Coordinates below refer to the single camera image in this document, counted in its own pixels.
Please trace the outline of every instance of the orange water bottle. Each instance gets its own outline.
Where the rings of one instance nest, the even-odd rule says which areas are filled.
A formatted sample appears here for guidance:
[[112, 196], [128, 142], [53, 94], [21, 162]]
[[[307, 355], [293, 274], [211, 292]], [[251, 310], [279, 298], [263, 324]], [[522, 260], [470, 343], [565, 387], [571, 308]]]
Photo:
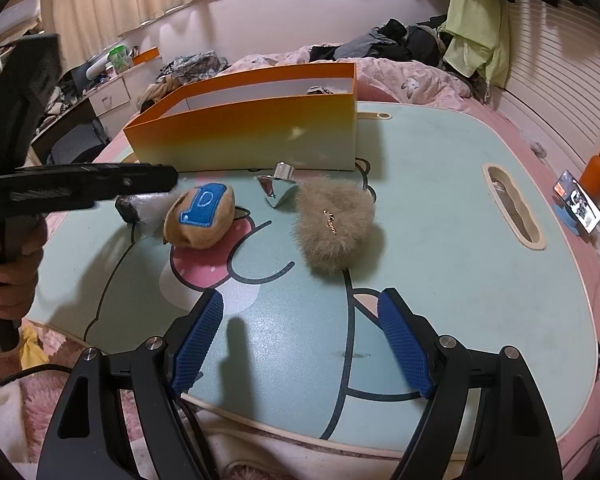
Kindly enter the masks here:
[[600, 153], [589, 160], [580, 177], [580, 185], [594, 202], [600, 202]]

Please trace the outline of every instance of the smartphone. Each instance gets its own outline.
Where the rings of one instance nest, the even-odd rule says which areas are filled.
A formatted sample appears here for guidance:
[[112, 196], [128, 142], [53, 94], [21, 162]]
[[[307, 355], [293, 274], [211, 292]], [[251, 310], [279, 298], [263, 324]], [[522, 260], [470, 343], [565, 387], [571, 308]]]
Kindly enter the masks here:
[[572, 216], [582, 224], [587, 233], [600, 222], [600, 209], [582, 189], [580, 183], [568, 171], [564, 171], [554, 186], [555, 192], [571, 210]]

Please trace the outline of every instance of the human hand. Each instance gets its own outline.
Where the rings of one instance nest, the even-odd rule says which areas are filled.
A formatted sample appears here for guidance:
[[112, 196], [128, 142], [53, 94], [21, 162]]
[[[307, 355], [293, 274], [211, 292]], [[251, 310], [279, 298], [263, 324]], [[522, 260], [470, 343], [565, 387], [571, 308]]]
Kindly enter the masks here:
[[21, 319], [31, 308], [46, 236], [46, 221], [40, 217], [22, 245], [22, 255], [0, 265], [0, 318]]

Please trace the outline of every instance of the green garment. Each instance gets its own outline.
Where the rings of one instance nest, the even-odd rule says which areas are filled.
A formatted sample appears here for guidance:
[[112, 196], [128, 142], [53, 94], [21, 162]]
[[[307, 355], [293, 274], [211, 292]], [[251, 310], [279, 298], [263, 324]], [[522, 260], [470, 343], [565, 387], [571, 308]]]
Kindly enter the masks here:
[[454, 36], [445, 61], [471, 77], [503, 87], [509, 75], [509, 7], [506, 0], [451, 0], [446, 23]]

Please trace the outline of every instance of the open cardboard box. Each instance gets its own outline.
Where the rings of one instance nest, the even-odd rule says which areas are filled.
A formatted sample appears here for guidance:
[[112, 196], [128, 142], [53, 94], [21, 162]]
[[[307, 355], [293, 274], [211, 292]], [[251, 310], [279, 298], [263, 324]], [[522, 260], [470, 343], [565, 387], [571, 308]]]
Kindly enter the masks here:
[[[306, 95], [324, 86], [334, 94]], [[141, 162], [178, 171], [353, 170], [356, 66], [313, 63], [182, 86], [124, 128]]]

